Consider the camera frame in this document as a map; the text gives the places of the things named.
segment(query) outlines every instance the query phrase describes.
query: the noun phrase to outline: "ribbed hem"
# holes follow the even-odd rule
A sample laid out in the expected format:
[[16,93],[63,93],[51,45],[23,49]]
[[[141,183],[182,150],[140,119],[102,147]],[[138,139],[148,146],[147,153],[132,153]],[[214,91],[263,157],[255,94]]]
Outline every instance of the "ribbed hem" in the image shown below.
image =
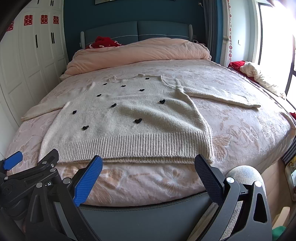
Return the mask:
[[46,145],[42,143],[39,159],[52,149],[59,152],[59,162],[90,160],[95,155],[119,162],[188,163],[203,154],[213,161],[211,136],[203,132],[147,133],[101,137],[92,140]]

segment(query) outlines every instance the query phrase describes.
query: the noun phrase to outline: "sweater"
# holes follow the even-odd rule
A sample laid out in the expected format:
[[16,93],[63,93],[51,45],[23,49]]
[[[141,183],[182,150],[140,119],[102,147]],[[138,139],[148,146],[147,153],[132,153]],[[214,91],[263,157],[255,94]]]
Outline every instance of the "sweater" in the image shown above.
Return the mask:
[[260,107],[222,89],[143,74],[112,77],[67,96],[74,99],[65,104],[62,96],[25,116],[29,119],[64,103],[42,141],[39,159],[55,148],[60,162],[99,155],[105,162],[193,163],[201,153],[212,163],[211,129],[190,96]]

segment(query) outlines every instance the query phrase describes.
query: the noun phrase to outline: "white pillow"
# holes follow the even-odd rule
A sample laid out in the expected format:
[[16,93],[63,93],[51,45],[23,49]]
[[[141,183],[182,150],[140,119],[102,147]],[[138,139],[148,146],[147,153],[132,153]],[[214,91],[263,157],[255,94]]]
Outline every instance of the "white pillow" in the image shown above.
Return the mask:
[[248,77],[254,77],[254,80],[258,82],[259,85],[274,93],[276,96],[286,99],[286,93],[276,84],[276,80],[267,75],[267,71],[262,70],[262,67],[259,65],[252,62],[245,62],[245,64],[240,67],[240,71],[245,73]]

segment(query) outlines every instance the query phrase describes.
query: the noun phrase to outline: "framed picture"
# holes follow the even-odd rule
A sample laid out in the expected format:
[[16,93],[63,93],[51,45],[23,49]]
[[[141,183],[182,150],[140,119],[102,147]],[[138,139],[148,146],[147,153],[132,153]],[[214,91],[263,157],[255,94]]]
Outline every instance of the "framed picture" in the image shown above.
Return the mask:
[[110,1],[115,1],[115,0],[95,0],[94,4],[99,4],[99,3],[103,3],[103,2],[110,2]]

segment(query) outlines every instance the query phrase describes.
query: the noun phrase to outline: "white wardrobe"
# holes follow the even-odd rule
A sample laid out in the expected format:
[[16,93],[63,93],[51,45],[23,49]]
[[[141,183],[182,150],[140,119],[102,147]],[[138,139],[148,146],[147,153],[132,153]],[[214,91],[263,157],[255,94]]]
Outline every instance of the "white wardrobe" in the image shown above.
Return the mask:
[[0,86],[7,117],[11,115],[18,126],[21,117],[60,83],[66,70],[62,9],[63,0],[32,0],[0,42]]

